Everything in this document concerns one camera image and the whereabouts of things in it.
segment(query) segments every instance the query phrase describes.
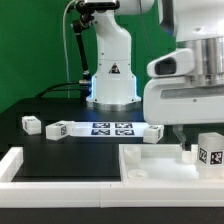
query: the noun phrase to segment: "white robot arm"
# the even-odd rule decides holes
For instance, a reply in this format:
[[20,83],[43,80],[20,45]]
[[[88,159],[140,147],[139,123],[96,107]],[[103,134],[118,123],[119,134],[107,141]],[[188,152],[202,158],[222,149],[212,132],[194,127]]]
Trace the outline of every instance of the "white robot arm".
[[224,1],[159,0],[176,51],[148,65],[144,117],[150,124],[224,122]]
[[84,0],[94,10],[98,69],[92,77],[92,93],[87,105],[102,110],[126,110],[141,102],[137,96],[136,77],[131,71],[131,36],[117,25],[115,15],[134,15],[151,8],[154,0]]

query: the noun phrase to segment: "white box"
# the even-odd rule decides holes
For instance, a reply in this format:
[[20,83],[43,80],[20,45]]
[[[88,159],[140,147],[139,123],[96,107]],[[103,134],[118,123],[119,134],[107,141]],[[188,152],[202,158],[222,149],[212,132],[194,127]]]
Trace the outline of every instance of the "white box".
[[74,121],[59,121],[46,126],[46,138],[50,140],[59,140],[70,135],[72,128],[75,126]]
[[224,136],[212,132],[199,134],[197,171],[201,178],[224,178]]
[[29,135],[41,133],[41,122],[35,116],[22,117],[22,126]]
[[144,130],[143,142],[156,144],[164,133],[163,125],[150,125]]

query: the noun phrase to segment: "black table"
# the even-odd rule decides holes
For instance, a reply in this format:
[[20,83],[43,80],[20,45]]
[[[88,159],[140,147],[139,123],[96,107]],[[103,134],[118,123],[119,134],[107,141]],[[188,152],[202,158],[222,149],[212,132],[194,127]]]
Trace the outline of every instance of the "black table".
[[[29,136],[22,130],[22,117],[31,115],[41,120],[42,134]],[[46,140],[45,126],[60,120],[76,122],[144,121],[142,108],[123,112],[108,112],[87,108],[79,102],[79,99],[20,100],[0,115],[0,158],[12,146],[24,147],[24,164],[13,181],[118,181],[120,180],[118,145],[143,144],[140,137],[87,138],[67,136],[57,142]],[[188,125],[185,128],[185,133],[192,143],[197,143],[198,133],[207,131],[224,134],[222,124]],[[172,132],[172,127],[166,127],[164,138],[160,143],[178,143]],[[80,158],[84,159],[88,166],[83,167]],[[92,161],[96,161],[96,159],[99,160],[99,163],[94,165],[94,169],[89,169],[93,167]],[[223,220],[224,208],[0,209],[1,224],[16,222],[32,224],[198,224],[223,223]]]

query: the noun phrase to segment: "warning label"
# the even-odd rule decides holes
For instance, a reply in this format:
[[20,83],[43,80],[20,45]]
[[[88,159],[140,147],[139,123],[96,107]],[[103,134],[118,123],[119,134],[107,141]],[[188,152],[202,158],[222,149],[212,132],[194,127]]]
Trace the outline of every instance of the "warning label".
[[113,64],[112,68],[109,71],[110,74],[120,74],[119,68],[116,63]]

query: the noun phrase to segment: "green backdrop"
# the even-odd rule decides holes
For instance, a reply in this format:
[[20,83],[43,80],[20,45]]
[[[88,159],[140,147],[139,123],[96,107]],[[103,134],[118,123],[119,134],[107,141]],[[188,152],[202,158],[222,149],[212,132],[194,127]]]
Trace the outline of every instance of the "green backdrop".
[[[22,98],[34,97],[45,88],[66,81],[62,39],[62,17],[67,0],[0,1],[0,112]],[[71,79],[82,77],[79,55],[67,16],[67,42]],[[132,71],[138,79],[138,95],[142,96],[149,80],[146,66],[152,60],[147,49],[141,17],[120,16],[118,24],[132,35]],[[172,37],[158,26],[157,5],[144,14],[153,56],[159,57],[175,48]],[[94,28],[83,33],[89,67],[96,71],[96,39]],[[66,97],[48,94],[46,97]]]

